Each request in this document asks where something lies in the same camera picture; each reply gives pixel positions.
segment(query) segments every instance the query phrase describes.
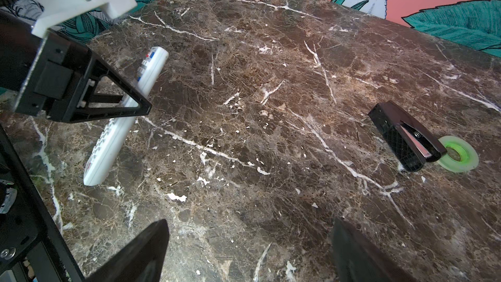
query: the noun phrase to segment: brown marble surface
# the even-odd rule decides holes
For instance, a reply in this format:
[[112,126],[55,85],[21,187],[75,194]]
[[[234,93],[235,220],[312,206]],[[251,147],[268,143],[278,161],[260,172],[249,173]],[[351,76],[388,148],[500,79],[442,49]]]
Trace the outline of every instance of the brown marble surface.
[[[500,59],[325,0],[156,0],[90,43],[131,79],[157,45],[102,185],[82,178],[107,121],[0,116],[84,274],[166,218],[163,281],[251,281],[267,246],[259,281],[334,281],[344,217],[420,281],[499,279]],[[390,99],[479,166],[400,171],[367,117]]]

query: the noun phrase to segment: white marble vein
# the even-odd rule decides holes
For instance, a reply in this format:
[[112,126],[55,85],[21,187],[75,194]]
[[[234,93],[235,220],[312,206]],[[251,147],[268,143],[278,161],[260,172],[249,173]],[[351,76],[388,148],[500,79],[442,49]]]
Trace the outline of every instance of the white marble vein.
[[157,128],[157,129],[159,129],[159,130],[162,130],[162,131],[163,131],[163,133],[164,133],[165,135],[169,135],[169,136],[171,136],[171,137],[172,137],[172,139],[174,139],[174,140],[178,140],[178,141],[183,142],[183,143],[185,143],[185,144],[188,144],[188,145],[190,145],[190,146],[196,147],[198,150],[203,150],[203,151],[205,151],[205,152],[209,152],[209,153],[211,153],[211,154],[213,154],[213,155],[216,155],[216,156],[221,156],[221,157],[223,157],[223,158],[226,158],[226,159],[228,159],[228,160],[231,160],[231,161],[233,161],[233,162],[236,162],[236,163],[238,163],[238,164],[240,164],[240,165],[242,165],[242,166],[244,166],[244,167],[253,167],[253,166],[255,166],[255,165],[254,165],[253,163],[251,163],[251,162],[250,162],[250,164],[246,164],[246,163],[244,163],[243,161],[241,161],[241,160],[240,160],[240,159],[238,159],[238,158],[231,157],[230,155],[228,155],[228,154],[226,154],[226,153],[219,152],[219,151],[217,151],[217,150],[214,150],[214,149],[209,148],[209,147],[206,147],[206,146],[202,146],[202,145],[200,145],[200,144],[195,143],[194,141],[187,140],[187,139],[185,139],[184,137],[181,137],[181,136],[179,136],[179,135],[177,135],[177,134],[175,134],[175,133],[173,133],[173,132],[171,132],[171,131],[167,131],[166,129],[164,129],[164,128],[162,128],[162,127],[160,127],[160,126],[158,126],[158,125],[154,124],[154,123],[153,123],[153,122],[152,122],[152,121],[151,121],[148,117],[146,117],[146,116],[141,116],[141,118],[142,118],[145,122],[147,122],[147,123],[149,123],[151,126],[153,126],[154,128]]
[[210,63],[210,84],[214,85],[214,54],[211,56],[212,62]]
[[281,81],[280,84],[275,87],[272,91],[267,91],[265,88],[263,88],[263,92],[265,93],[265,97],[263,98],[263,100],[261,100],[260,104],[261,105],[266,105],[266,103],[268,102],[268,98],[270,97],[271,94],[273,94],[274,92],[278,91],[280,86],[282,86],[282,84],[285,82],[285,80]]
[[327,78],[327,70],[324,69],[324,67],[322,66],[322,63],[320,62],[320,59],[318,58],[318,54],[317,54],[317,48],[315,47],[315,44],[313,44],[313,50],[311,50],[311,48],[308,46],[308,44],[306,44],[306,41],[305,41],[305,46],[306,48],[308,49],[308,51],[313,55],[313,59],[315,60],[315,67],[320,67],[320,69],[322,69],[322,72],[323,72],[323,76],[325,78],[325,85],[327,85],[327,87],[329,88],[329,91],[331,92],[331,98],[332,100],[337,103],[336,99],[334,98],[334,93],[332,92],[332,88],[331,88],[331,85],[329,84],[329,78]]
[[259,270],[261,269],[261,265],[263,264],[263,260],[265,260],[266,254],[268,254],[268,250],[270,249],[270,246],[272,244],[268,244],[268,246],[265,248],[263,253],[261,254],[261,257],[259,257],[258,264],[255,266],[254,269],[254,279],[253,282],[259,282]]
[[285,269],[285,278],[287,279],[287,281],[296,282],[296,278],[294,277],[294,271],[296,269],[297,268],[292,266],[291,262],[287,260],[287,267]]
[[154,11],[155,13],[155,16],[157,17],[157,19],[163,24],[163,25],[160,25],[160,24],[154,24],[154,23],[149,23],[149,22],[145,22],[143,21],[143,19],[141,19],[141,17],[133,17],[131,15],[129,15],[129,18],[133,19],[133,20],[137,20],[141,23],[144,23],[144,24],[147,24],[147,25],[153,25],[153,26],[157,26],[157,27],[162,27],[162,28],[166,28],[166,29],[169,29],[173,32],[176,32],[178,34],[188,34],[188,35],[191,35],[191,36],[194,36],[198,39],[201,39],[201,40],[205,40],[205,41],[214,41],[214,40],[218,40],[218,38],[215,38],[215,37],[211,37],[211,36],[208,36],[208,38],[206,37],[201,37],[201,36],[198,36],[197,34],[195,33],[191,33],[191,32],[188,32],[188,31],[182,31],[182,30],[178,30],[176,28],[173,28],[172,26],[168,25],[167,23],[165,23],[164,20],[162,20],[158,14],[156,13],[156,11]]
[[371,83],[371,82],[364,81],[361,78],[355,78],[355,79],[358,80],[358,81],[360,81],[360,82],[362,82],[362,83],[364,83],[364,84],[371,85],[375,89],[378,89],[378,88],[381,87],[381,85],[377,85],[377,84],[374,84],[374,83]]
[[229,104],[229,102],[231,102],[233,99],[235,99],[236,97],[239,97],[240,96],[240,92],[237,91],[233,96],[231,96],[230,98],[228,98],[224,103],[223,105],[227,105]]
[[52,172],[55,171],[56,167],[54,167],[49,160],[49,156],[45,152],[45,148],[47,147],[47,137],[49,135],[49,130],[47,129],[45,132],[45,135],[42,134],[40,129],[38,128],[37,123],[34,121],[33,118],[31,118],[33,122],[33,127],[36,133],[39,136],[39,140],[41,141],[41,147],[38,153],[34,154],[34,156],[40,156],[42,163],[47,167],[47,178],[42,177],[44,179],[44,182],[51,187],[51,197],[52,197],[52,202],[54,203],[54,208],[56,209],[56,212],[54,213],[54,216],[52,216],[52,219],[56,224],[59,225],[59,231],[61,234],[64,231],[64,223],[63,223],[63,218],[61,216],[61,205],[59,204],[59,200],[56,197],[56,189],[54,187],[54,179],[52,178]]
[[335,152],[325,143],[325,141],[323,140],[323,138],[320,136],[320,134],[313,129],[313,126],[311,126],[304,117],[294,113],[293,111],[289,110],[290,113],[292,113],[294,116],[296,116],[299,120],[301,120],[311,131],[311,133],[313,133],[313,135],[315,135],[317,137],[317,139],[320,141],[320,143],[322,144],[322,146],[325,148],[325,151],[327,151],[328,153],[330,153],[334,159],[340,163],[343,167],[345,167],[354,177],[356,178],[360,178],[362,179],[365,183],[369,182],[371,183],[372,185],[376,186],[378,189],[379,189],[379,192],[388,197],[390,199],[390,202],[393,204],[393,206],[395,207],[395,209],[397,210],[398,214],[407,222],[409,223],[409,225],[411,227],[414,228],[414,225],[409,221],[409,219],[407,219],[403,212],[400,210],[400,208],[397,206],[397,204],[395,203],[395,201],[393,200],[393,198],[391,197],[391,194],[392,193],[399,193],[400,191],[403,190],[403,188],[398,188],[398,189],[391,189],[389,191],[387,191],[388,188],[390,188],[390,186],[394,185],[395,182],[393,182],[392,185],[389,185],[389,186],[382,186],[381,184],[377,183],[376,181],[374,181],[373,179],[371,179],[370,177],[366,176],[366,175],[363,175],[361,173],[358,173],[356,172],[353,168],[351,168],[350,166],[348,166],[345,161],[341,160],[336,154]]
[[447,88],[447,89],[449,89],[449,90],[451,90],[451,91],[454,91],[454,92],[456,92],[457,94],[459,94],[459,95],[461,95],[461,96],[464,96],[464,97],[469,98],[469,99],[471,99],[471,100],[473,100],[473,101],[476,101],[477,103],[481,103],[481,104],[483,104],[484,106],[486,106],[487,108],[494,109],[494,110],[496,110],[497,112],[501,113],[501,109],[500,109],[497,105],[495,105],[494,103],[490,103],[490,102],[487,102],[487,101],[485,101],[485,102],[484,102],[484,101],[481,101],[480,99],[477,99],[477,98],[475,98],[475,97],[472,97],[472,96],[470,96],[470,95],[468,95],[468,94],[466,94],[466,93],[464,93],[464,92],[462,92],[462,91],[455,90],[455,89],[453,89],[452,87],[447,86],[447,85],[445,85],[444,83],[439,82],[436,78],[432,77],[432,76],[431,76],[431,75],[429,75],[428,73],[425,73],[425,72],[423,72],[423,71],[421,71],[421,72],[422,72],[424,75],[426,75],[427,77],[429,77],[429,78],[431,78],[432,80],[434,80],[435,82],[437,82],[437,84],[439,84],[439,85],[441,85],[441,86],[443,86],[443,87],[445,87],[445,88]]
[[265,170],[261,169],[261,167],[258,167],[258,172],[263,174],[263,175],[270,175],[271,173],[270,172],[266,172]]
[[241,1],[241,2],[247,2],[247,3],[257,3],[257,4],[261,4],[261,5],[266,5],[268,7],[272,7],[276,10],[278,9],[285,9],[285,10],[290,10],[290,11],[293,11],[293,12],[297,12],[299,14],[302,14],[302,15],[307,15],[307,16],[310,16],[312,18],[315,18],[315,19],[318,19],[318,20],[322,20],[321,18],[319,17],[316,17],[314,15],[311,15],[309,13],[306,13],[306,12],[303,12],[303,11],[299,11],[299,10],[296,10],[296,9],[292,9],[291,7],[289,7],[289,5],[285,5],[285,6],[276,6],[276,5],[272,5],[272,4],[269,4],[269,3],[266,3],[266,2],[262,2],[260,0],[235,0],[235,1]]
[[171,200],[179,200],[181,202],[185,202],[187,197],[186,195],[183,195],[183,196],[177,196],[176,194],[174,193],[169,193],[169,194],[166,194],[166,196],[168,196]]
[[134,219],[134,215],[136,214],[137,211],[137,205],[132,204],[132,207],[130,208],[127,216],[129,217],[129,228],[132,225],[132,220]]

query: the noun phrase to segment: screw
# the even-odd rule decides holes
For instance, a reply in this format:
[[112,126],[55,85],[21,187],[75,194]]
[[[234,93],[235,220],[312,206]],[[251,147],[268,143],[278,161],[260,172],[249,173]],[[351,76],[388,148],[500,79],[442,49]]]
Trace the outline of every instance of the screw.
[[16,248],[6,248],[0,252],[0,258],[4,258],[5,260],[9,260],[16,254]]

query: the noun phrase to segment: black stapler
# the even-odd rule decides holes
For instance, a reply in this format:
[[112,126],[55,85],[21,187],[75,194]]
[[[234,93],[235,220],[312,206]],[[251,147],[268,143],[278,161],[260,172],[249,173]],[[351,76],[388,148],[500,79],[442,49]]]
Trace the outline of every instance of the black stapler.
[[426,162],[447,154],[430,131],[396,103],[378,103],[369,116],[405,170],[416,172]]

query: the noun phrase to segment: tape roll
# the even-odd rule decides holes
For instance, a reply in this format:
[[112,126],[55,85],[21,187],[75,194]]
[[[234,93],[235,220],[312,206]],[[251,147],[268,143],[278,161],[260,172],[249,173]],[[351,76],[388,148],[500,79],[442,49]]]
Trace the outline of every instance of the tape roll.
[[452,159],[448,154],[442,156],[437,162],[443,168],[460,173],[473,170],[479,165],[479,155],[465,140],[456,136],[444,136],[438,140],[445,148],[454,149],[460,156],[459,161]]

